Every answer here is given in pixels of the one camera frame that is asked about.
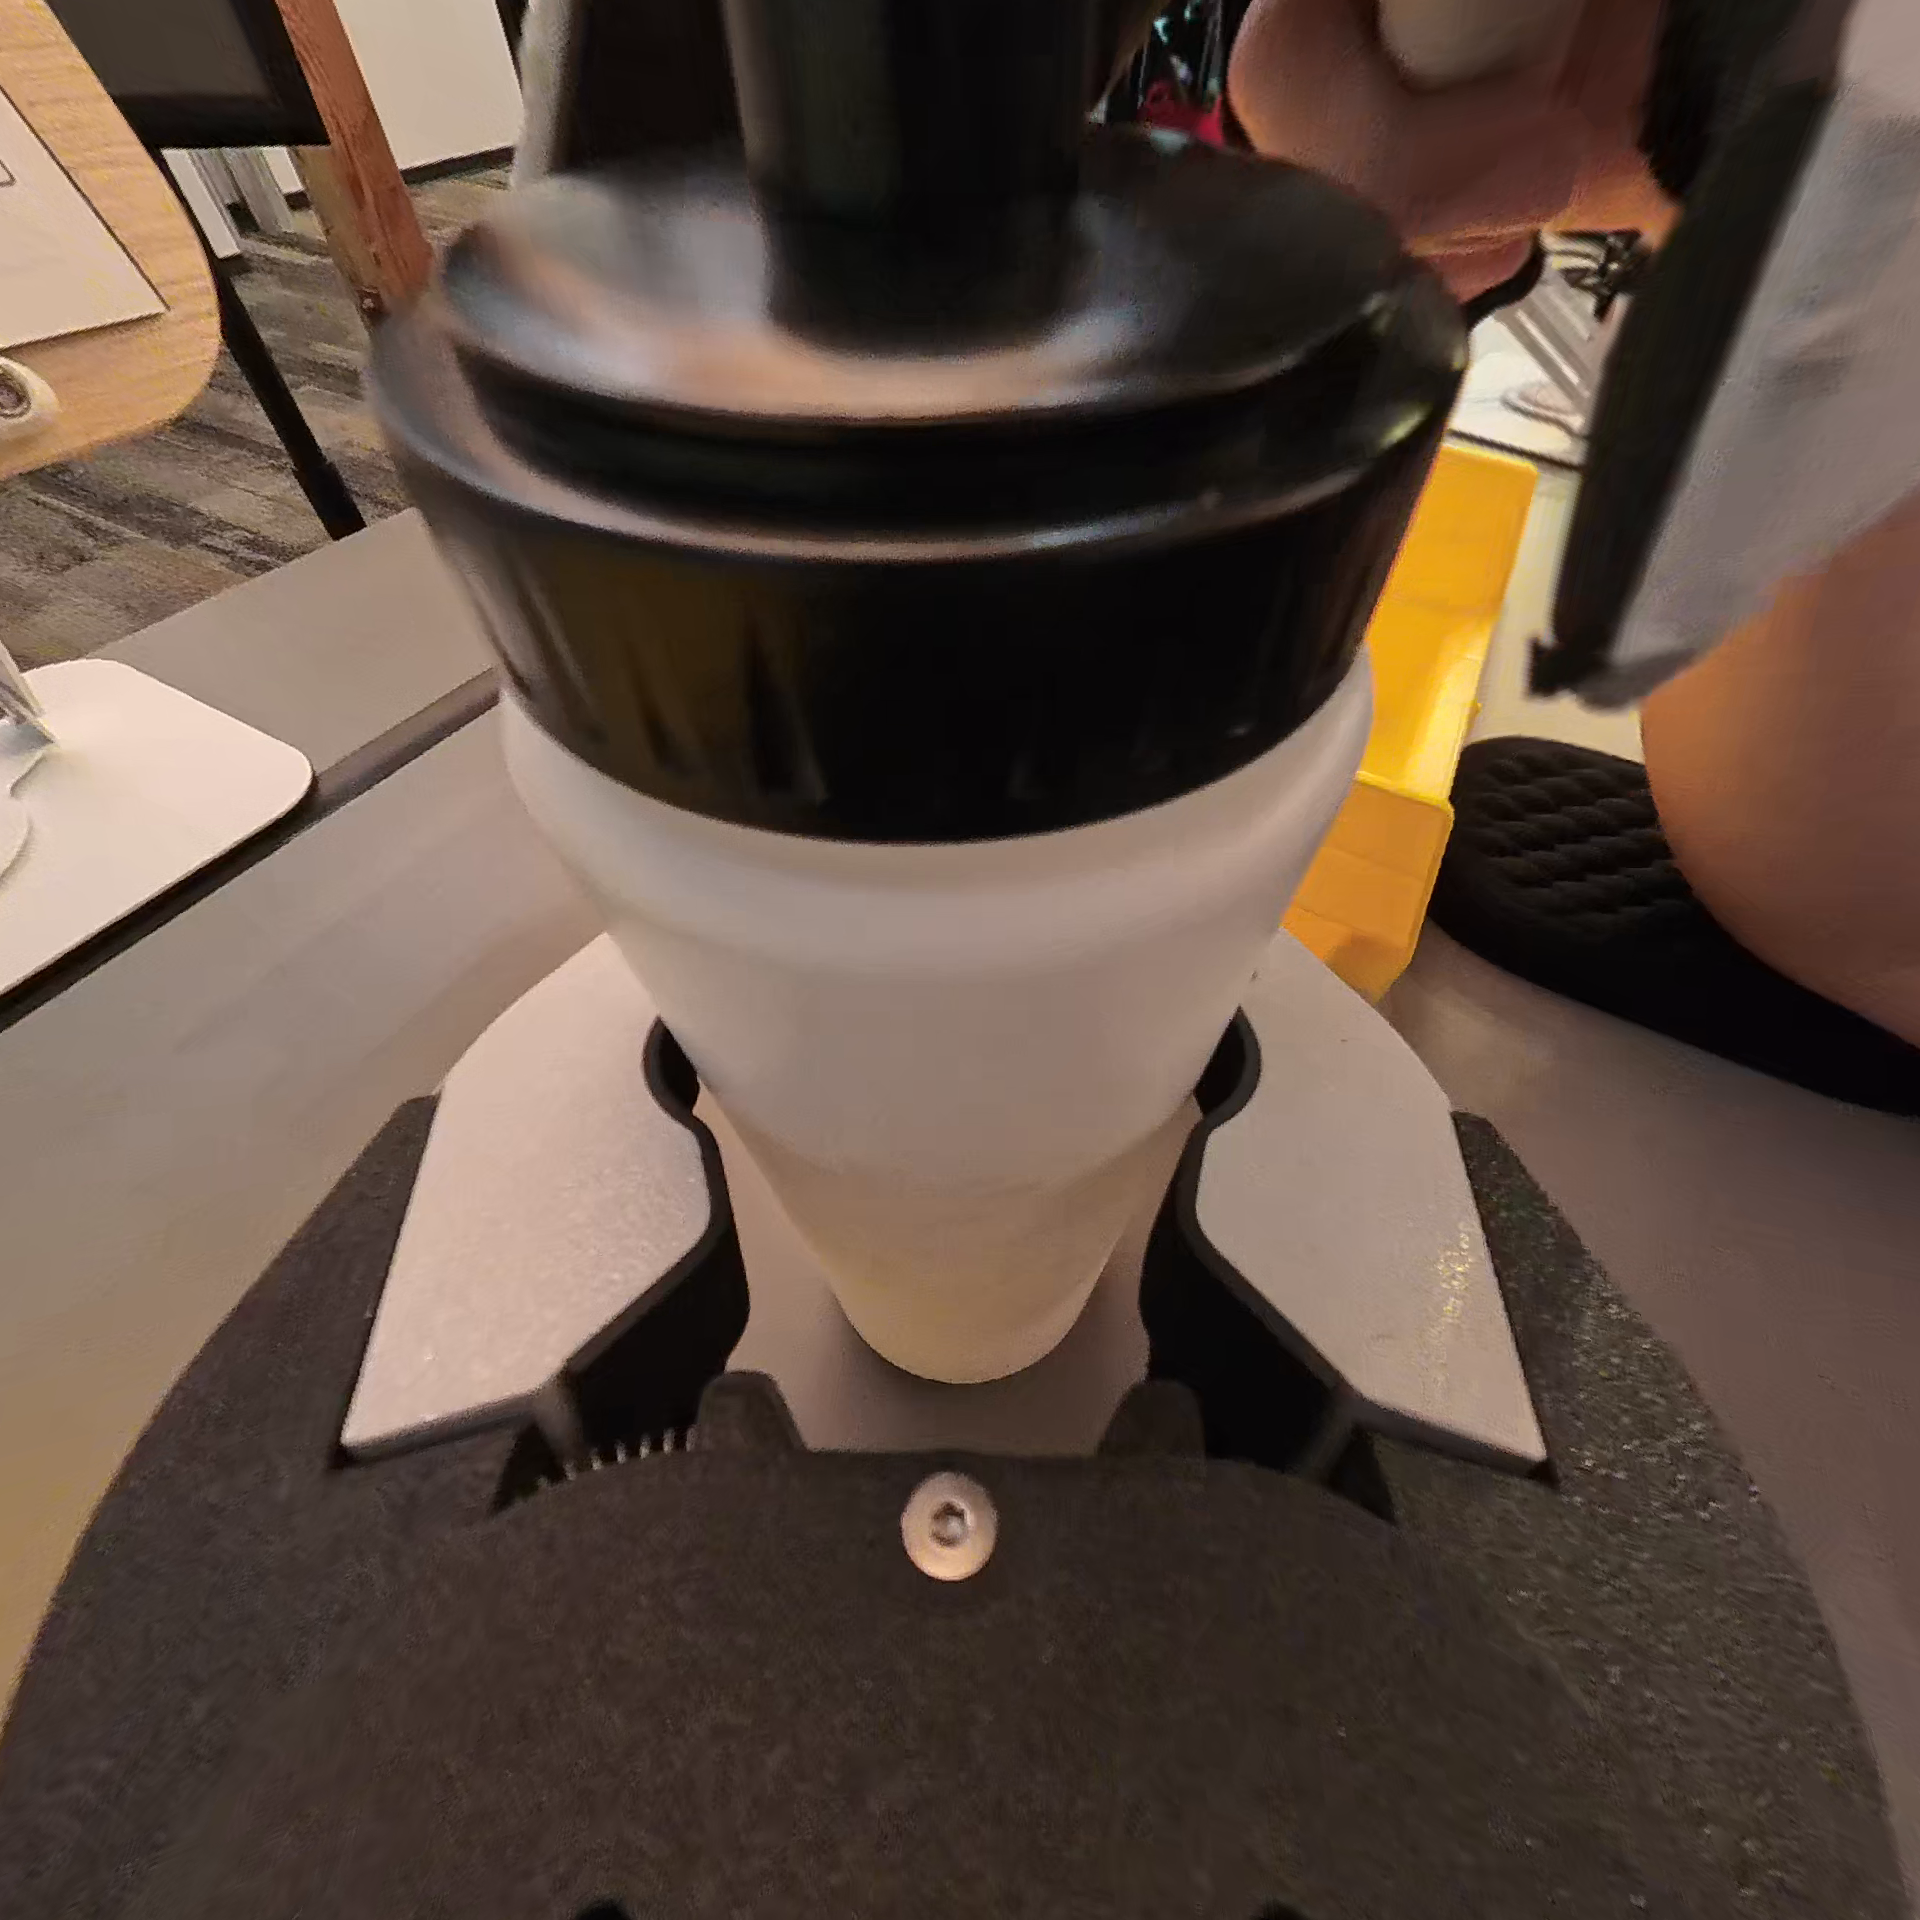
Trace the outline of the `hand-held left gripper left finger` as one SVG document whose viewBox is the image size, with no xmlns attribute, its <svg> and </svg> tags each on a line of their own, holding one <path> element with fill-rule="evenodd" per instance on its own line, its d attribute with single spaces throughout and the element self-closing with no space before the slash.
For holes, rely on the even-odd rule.
<svg viewBox="0 0 1920 1920">
<path fill-rule="evenodd" d="M 532 1429 L 574 1472 L 693 1433 L 746 1333 L 699 1089 L 610 936 L 459 1053 L 341 1418 L 350 1459 Z"/>
</svg>

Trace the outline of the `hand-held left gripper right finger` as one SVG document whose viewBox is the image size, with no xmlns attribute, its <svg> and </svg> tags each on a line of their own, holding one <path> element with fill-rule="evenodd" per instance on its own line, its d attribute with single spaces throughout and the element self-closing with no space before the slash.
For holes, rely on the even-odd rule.
<svg viewBox="0 0 1920 1920">
<path fill-rule="evenodd" d="M 1545 1472 L 1453 1108 L 1382 1011 L 1275 935 L 1195 1108 L 1141 1255 L 1141 1333 L 1204 1454 L 1332 1479 L 1383 1435 Z"/>
</svg>

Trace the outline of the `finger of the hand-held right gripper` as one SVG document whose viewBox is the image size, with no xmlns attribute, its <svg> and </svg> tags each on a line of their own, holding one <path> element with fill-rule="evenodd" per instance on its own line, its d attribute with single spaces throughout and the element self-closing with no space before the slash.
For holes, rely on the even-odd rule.
<svg viewBox="0 0 1920 1920">
<path fill-rule="evenodd" d="M 1673 224 L 1606 357 L 1535 696 L 1627 709 L 1916 494 L 1916 2 L 1665 2 Z"/>
</svg>

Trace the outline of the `yellow plastic bin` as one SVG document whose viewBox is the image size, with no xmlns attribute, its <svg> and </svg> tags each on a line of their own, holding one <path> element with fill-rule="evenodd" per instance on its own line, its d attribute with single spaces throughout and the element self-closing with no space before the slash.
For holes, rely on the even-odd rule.
<svg viewBox="0 0 1920 1920">
<path fill-rule="evenodd" d="M 1371 735 L 1284 928 L 1369 1001 L 1401 979 L 1426 925 L 1535 485 L 1524 460 L 1444 443 L 1365 635 Z"/>
</svg>

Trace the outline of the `white plastic bottle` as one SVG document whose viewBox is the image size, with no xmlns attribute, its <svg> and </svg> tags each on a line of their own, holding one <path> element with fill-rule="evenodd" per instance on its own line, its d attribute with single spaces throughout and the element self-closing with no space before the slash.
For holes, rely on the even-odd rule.
<svg viewBox="0 0 1920 1920">
<path fill-rule="evenodd" d="M 1223 780 L 965 846 L 718 823 L 588 767 L 511 696 L 499 728 L 857 1339 L 971 1383 L 1076 1323 L 1353 782 L 1371 667 Z"/>
</svg>

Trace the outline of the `black bottle lid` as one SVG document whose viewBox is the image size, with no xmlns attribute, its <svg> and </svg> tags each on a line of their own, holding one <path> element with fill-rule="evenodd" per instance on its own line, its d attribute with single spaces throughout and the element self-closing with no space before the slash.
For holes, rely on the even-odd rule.
<svg viewBox="0 0 1920 1920">
<path fill-rule="evenodd" d="M 528 2 L 370 394 L 502 678 L 651 801 L 1076 830 L 1349 672 L 1466 372 L 1319 174 L 1092 120 L 1152 2 Z"/>
</svg>

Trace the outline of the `person's right forearm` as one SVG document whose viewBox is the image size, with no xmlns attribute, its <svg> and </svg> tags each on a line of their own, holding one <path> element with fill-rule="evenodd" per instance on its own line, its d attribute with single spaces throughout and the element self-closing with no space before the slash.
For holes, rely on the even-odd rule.
<svg viewBox="0 0 1920 1920">
<path fill-rule="evenodd" d="M 1916 497 L 1655 689 L 1640 731 L 1713 920 L 1916 1045 Z"/>
</svg>

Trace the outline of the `person's right hand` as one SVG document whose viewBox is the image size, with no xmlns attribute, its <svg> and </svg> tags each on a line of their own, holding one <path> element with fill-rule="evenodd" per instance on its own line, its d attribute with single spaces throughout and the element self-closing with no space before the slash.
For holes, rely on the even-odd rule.
<svg viewBox="0 0 1920 1920">
<path fill-rule="evenodd" d="M 1659 27 L 1662 2 L 1583 2 L 1540 59 L 1419 87 L 1382 46 L 1375 2 L 1252 2 L 1227 105 L 1252 151 L 1369 198 L 1470 299 L 1540 227 L 1665 236 L 1670 201 L 1640 151 Z"/>
</svg>

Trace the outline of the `white chair base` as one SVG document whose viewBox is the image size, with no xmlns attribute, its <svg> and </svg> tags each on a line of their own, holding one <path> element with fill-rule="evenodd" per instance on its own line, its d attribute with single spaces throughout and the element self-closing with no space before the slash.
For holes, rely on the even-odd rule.
<svg viewBox="0 0 1920 1920">
<path fill-rule="evenodd" d="M 1604 361 L 1647 261 L 1640 227 L 1546 233 L 1540 274 L 1503 309 L 1504 333 L 1535 367 L 1531 382 L 1508 387 L 1510 410 L 1586 437 Z"/>
</svg>

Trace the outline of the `white stand base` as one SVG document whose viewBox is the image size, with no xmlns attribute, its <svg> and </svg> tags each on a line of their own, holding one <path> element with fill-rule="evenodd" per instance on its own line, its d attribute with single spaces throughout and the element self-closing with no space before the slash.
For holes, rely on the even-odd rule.
<svg viewBox="0 0 1920 1920">
<path fill-rule="evenodd" d="M 285 823 L 306 755 L 113 659 L 3 655 L 3 996 Z"/>
</svg>

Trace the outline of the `printed instruction sheet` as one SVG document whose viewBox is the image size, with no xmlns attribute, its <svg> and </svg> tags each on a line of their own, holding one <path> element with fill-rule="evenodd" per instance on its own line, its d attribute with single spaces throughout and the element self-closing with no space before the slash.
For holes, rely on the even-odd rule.
<svg viewBox="0 0 1920 1920">
<path fill-rule="evenodd" d="M 164 309 L 151 276 L 3 95 L 3 350 Z"/>
</svg>

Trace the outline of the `black framed panel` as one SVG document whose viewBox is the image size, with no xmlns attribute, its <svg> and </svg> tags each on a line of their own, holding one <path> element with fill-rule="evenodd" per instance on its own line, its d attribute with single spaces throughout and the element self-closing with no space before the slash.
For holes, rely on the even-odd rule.
<svg viewBox="0 0 1920 1920">
<path fill-rule="evenodd" d="M 151 151 L 324 146 L 276 2 L 48 2 Z"/>
</svg>

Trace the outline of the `wooden easel post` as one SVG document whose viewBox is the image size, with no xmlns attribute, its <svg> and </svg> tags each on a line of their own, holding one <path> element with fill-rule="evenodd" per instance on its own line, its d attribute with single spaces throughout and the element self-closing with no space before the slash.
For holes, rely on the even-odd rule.
<svg viewBox="0 0 1920 1920">
<path fill-rule="evenodd" d="M 361 324 L 376 326 L 422 297 L 433 250 L 336 2 L 275 11 L 327 134 L 293 146 L 291 164 Z"/>
</svg>

